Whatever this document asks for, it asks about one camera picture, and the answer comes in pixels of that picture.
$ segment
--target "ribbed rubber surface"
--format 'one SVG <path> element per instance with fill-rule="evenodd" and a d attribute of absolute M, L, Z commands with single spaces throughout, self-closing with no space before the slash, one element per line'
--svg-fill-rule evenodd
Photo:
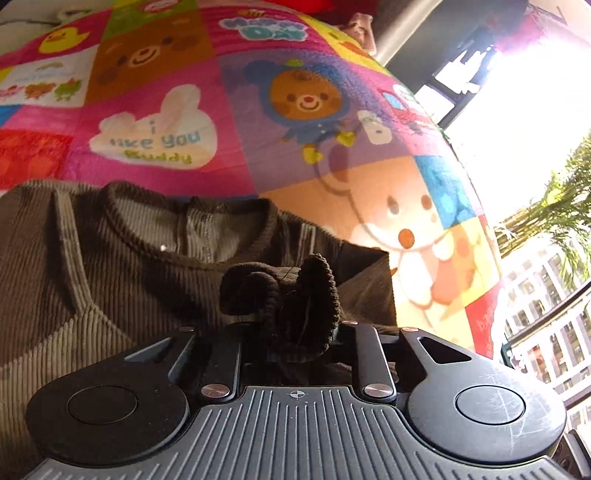
<path fill-rule="evenodd" d="M 203 408 L 182 439 L 134 465 L 85 469 L 45 460 L 27 479 L 571 478 L 546 458 L 513 468 L 454 462 L 417 440 L 392 407 L 363 403 L 346 387 L 298 390 L 305 395 L 293 388 L 249 387 L 230 404 Z"/>

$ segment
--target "colorful blanket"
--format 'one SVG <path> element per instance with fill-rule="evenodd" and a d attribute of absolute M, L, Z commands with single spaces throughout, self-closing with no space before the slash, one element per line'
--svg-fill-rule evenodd
<path fill-rule="evenodd" d="M 491 355 L 498 253 L 412 94 L 345 33 L 269 4 L 119 0 L 0 58 L 0 189 L 125 179 L 266 196 L 390 252 L 398 323 Z"/>

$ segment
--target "round black button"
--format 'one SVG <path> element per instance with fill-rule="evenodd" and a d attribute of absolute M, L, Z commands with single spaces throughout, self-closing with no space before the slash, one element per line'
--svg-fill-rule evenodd
<path fill-rule="evenodd" d="M 525 411 L 525 402 L 517 393 L 493 385 L 464 390 L 457 396 L 456 406 L 462 415 L 484 425 L 511 423 Z"/>
<path fill-rule="evenodd" d="M 74 394 L 68 412 L 76 420 L 89 425 L 107 425 L 131 415 L 138 405 L 135 395 L 122 387 L 97 385 Z"/>

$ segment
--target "building windows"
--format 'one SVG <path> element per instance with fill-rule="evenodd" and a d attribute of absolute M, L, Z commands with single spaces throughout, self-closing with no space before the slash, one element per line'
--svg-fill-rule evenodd
<path fill-rule="evenodd" d="M 579 343 L 579 339 L 577 338 L 577 334 L 573 328 L 573 322 L 568 322 L 561 328 L 561 333 L 566 343 L 566 348 L 569 351 L 569 357 L 573 362 L 573 365 L 577 365 L 578 363 L 584 360 L 583 351 L 581 349 L 581 344 Z"/>
<path fill-rule="evenodd" d="M 535 320 L 540 318 L 544 314 L 544 306 L 542 305 L 542 302 L 539 300 L 532 300 L 530 302 L 530 311 Z"/>
<path fill-rule="evenodd" d="M 562 270 L 562 259 L 560 258 L 560 255 L 556 254 L 555 256 L 550 258 L 548 260 L 548 264 L 550 265 L 550 268 L 554 272 L 554 275 L 556 275 L 556 278 L 558 278 L 558 281 L 560 282 L 560 286 L 563 288 L 563 290 L 566 292 L 566 294 L 570 295 L 572 292 L 574 292 L 574 290 L 572 288 L 566 286 L 566 284 L 562 280 L 562 277 L 560 276 L 560 271 Z"/>
<path fill-rule="evenodd" d="M 530 324 L 530 321 L 527 319 L 527 315 L 523 310 L 518 311 L 517 315 L 513 315 L 513 319 L 515 320 L 517 328 L 519 328 L 520 330 L 522 328 L 527 327 Z"/>
<path fill-rule="evenodd" d="M 544 361 L 544 357 L 542 356 L 542 352 L 540 351 L 540 347 L 536 345 L 533 347 L 529 352 L 528 356 L 530 358 L 530 362 L 535 369 L 535 376 L 538 377 L 538 380 L 542 380 L 542 382 L 550 383 L 550 374 L 548 373 L 548 369 L 546 367 L 546 362 Z"/>
<path fill-rule="evenodd" d="M 548 300 L 548 303 L 551 306 L 556 307 L 560 303 L 560 295 L 552 283 L 552 279 L 548 275 L 546 268 L 542 268 L 542 271 L 540 272 L 540 278 L 546 289 L 546 299 Z"/>
<path fill-rule="evenodd" d="M 581 321 L 581 323 L 583 324 L 583 327 L 585 329 L 585 332 L 587 333 L 587 336 L 589 338 L 591 338 L 591 318 L 589 317 L 587 310 L 584 309 L 581 312 L 581 315 L 578 316 L 578 318 Z"/>
<path fill-rule="evenodd" d="M 511 329 L 511 325 L 509 325 L 509 320 L 505 320 L 505 337 L 511 338 L 513 336 L 513 330 Z"/>
<path fill-rule="evenodd" d="M 576 430 L 579 425 L 581 425 L 581 412 L 576 411 L 570 416 L 570 425 L 573 430 Z"/>
<path fill-rule="evenodd" d="M 552 362 L 554 366 L 554 373 L 557 377 L 559 377 L 563 373 L 566 373 L 569 368 L 564 361 L 564 353 L 560 348 L 556 334 L 550 335 L 550 343 L 552 344 L 552 352 L 554 353 L 554 361 Z"/>
<path fill-rule="evenodd" d="M 534 286 L 529 280 L 524 280 L 519 284 L 519 289 L 523 295 L 530 295 L 535 291 Z"/>

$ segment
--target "crosshair marking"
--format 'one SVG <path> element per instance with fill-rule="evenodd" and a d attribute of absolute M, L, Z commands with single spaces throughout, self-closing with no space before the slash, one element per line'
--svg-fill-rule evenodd
<path fill-rule="evenodd" d="M 290 392 L 290 397 L 295 398 L 296 400 L 301 399 L 305 395 L 307 395 L 307 393 L 302 392 L 302 390 L 294 390 L 293 392 Z"/>

